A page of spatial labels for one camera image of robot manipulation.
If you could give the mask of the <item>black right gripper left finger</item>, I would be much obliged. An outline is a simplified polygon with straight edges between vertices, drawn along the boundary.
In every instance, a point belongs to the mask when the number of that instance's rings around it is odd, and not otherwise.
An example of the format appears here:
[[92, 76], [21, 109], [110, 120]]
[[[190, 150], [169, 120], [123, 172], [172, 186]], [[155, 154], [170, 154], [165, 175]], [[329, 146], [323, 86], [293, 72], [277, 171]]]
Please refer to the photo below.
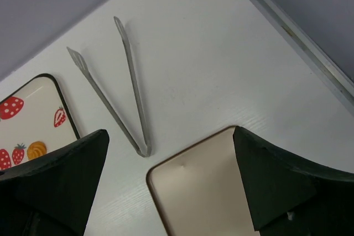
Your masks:
[[84, 235], [109, 142], [100, 129], [1, 170], [1, 235]]

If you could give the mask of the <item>orange swirl cookie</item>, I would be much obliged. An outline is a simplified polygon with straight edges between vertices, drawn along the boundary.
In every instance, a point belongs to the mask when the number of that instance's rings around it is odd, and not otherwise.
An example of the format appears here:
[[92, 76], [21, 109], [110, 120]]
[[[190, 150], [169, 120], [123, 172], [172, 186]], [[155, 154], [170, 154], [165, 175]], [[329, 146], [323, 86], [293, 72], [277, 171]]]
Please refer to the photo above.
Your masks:
[[27, 149], [28, 160], [33, 160], [47, 154], [47, 148], [42, 141], [36, 141], [29, 145]]

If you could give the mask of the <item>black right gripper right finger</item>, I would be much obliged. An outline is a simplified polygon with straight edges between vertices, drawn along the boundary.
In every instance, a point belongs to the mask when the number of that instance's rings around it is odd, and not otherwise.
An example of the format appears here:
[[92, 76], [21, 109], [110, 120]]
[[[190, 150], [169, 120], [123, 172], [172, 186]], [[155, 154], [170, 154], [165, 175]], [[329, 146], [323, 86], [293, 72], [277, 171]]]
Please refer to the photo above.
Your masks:
[[243, 127], [233, 132], [254, 230], [353, 235], [353, 174], [295, 155]]

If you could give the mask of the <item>steel serving tongs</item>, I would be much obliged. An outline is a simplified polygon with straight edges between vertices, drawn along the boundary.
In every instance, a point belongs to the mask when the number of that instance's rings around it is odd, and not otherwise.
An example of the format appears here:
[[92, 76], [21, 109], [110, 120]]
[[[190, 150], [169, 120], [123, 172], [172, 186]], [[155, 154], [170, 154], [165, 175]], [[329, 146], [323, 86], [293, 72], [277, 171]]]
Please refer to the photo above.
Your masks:
[[129, 75], [131, 78], [131, 83], [132, 83], [132, 88], [133, 88], [133, 93], [134, 93], [134, 98], [137, 106], [137, 111], [138, 111], [138, 117], [140, 121], [140, 126], [142, 129], [142, 134], [143, 134], [143, 139], [144, 139], [144, 145], [138, 144], [136, 141], [135, 137], [133, 134], [129, 131], [129, 129], [126, 127], [124, 124], [123, 120], [120, 118], [119, 114], [115, 111], [113, 106], [110, 104], [109, 100], [105, 96], [105, 94], [102, 92], [102, 90], [99, 88], [98, 84], [92, 77], [89, 68], [86, 64], [86, 61], [84, 57], [76, 50], [67, 47], [67, 51], [72, 58], [74, 64], [78, 67], [78, 69], [81, 71], [81, 73], [84, 75], [84, 77], [87, 79], [93, 90], [96, 92], [98, 95], [99, 99], [102, 101], [102, 103], [105, 105], [106, 109], [109, 111], [113, 119], [116, 121], [128, 141], [132, 144], [132, 147], [136, 151], [136, 153], [143, 157], [143, 158], [148, 158], [152, 155], [152, 140], [150, 137], [150, 130], [148, 127], [147, 123], [147, 118], [146, 115], [144, 114], [144, 109], [143, 109], [143, 102], [142, 98], [139, 93], [139, 87], [138, 87], [138, 80], [137, 80], [137, 75], [134, 69], [134, 62], [133, 62], [133, 56], [132, 56], [132, 50], [131, 50], [131, 44], [129, 41], [128, 34], [123, 26], [123, 23], [121, 20], [117, 17], [114, 16], [114, 23], [117, 27], [117, 30], [121, 36], [122, 39], [122, 44], [124, 47], [124, 52], [126, 55], [127, 59], [127, 65], [128, 65], [128, 70], [129, 70]]

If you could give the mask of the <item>gold tin lid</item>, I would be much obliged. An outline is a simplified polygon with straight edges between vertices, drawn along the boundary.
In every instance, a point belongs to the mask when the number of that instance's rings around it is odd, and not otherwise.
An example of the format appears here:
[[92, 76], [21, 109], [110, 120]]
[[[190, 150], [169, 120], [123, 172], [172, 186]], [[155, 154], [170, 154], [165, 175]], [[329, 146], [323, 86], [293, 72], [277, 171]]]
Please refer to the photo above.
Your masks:
[[233, 143], [235, 127], [155, 165], [147, 185], [168, 235], [259, 235]]

